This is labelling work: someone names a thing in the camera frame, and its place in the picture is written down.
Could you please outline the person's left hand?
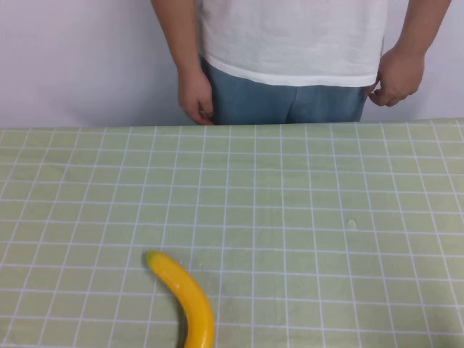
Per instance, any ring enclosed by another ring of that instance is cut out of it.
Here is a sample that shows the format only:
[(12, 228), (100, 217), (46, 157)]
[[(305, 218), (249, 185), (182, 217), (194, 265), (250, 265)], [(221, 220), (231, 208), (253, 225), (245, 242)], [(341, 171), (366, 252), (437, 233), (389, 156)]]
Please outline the person's left hand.
[(393, 47), (380, 60), (376, 82), (368, 87), (369, 99), (379, 107), (393, 107), (413, 95), (423, 79), (425, 54)]

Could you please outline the person's right hand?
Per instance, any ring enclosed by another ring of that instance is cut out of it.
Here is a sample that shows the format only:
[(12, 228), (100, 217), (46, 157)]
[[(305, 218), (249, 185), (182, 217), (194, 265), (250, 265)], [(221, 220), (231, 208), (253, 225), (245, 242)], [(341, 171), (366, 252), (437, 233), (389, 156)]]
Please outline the person's right hand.
[(200, 67), (178, 72), (178, 103), (196, 124), (214, 125), (212, 88)]

